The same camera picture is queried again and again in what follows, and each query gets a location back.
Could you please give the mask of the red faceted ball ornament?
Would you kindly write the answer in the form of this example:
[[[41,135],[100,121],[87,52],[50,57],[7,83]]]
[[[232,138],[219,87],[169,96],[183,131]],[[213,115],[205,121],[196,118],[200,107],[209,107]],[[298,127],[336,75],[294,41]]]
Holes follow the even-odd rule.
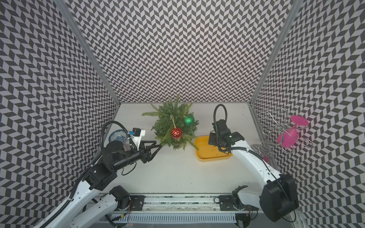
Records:
[[[176,126],[174,116],[170,115],[170,118],[173,122],[173,129],[171,130],[171,136],[173,139],[180,140],[180,138],[183,135],[183,132],[179,127]]]

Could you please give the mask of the green glitter ball ornament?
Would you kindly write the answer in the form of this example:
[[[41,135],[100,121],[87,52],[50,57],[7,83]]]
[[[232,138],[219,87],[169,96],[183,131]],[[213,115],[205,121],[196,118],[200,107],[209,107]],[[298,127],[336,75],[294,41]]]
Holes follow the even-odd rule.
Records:
[[[185,124],[186,126],[192,126],[194,123],[195,123],[194,115],[192,115],[192,114],[187,114],[187,115],[184,117],[184,124]]]

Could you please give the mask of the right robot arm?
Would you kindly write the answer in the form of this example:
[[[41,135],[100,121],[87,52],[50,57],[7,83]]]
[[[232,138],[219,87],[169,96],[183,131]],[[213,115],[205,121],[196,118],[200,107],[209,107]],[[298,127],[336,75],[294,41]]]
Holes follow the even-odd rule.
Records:
[[[299,207],[297,184],[290,174],[281,174],[264,161],[244,137],[231,132],[225,120],[212,123],[213,133],[209,144],[222,153],[230,153],[239,159],[254,176],[258,187],[242,187],[236,193],[239,202],[261,209],[271,221],[284,218]]]

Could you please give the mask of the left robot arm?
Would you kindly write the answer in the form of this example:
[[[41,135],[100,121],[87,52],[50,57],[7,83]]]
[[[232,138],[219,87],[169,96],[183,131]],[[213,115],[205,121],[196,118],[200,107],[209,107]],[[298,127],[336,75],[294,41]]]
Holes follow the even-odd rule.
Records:
[[[81,210],[102,192],[118,171],[137,161],[150,162],[162,149],[156,141],[142,141],[137,152],[124,151],[121,141],[112,141],[101,150],[100,160],[88,168],[78,179],[71,194],[43,221],[38,228],[88,228],[103,216],[116,209],[129,212],[132,207],[130,193],[122,186],[113,187],[104,198],[91,208]]]

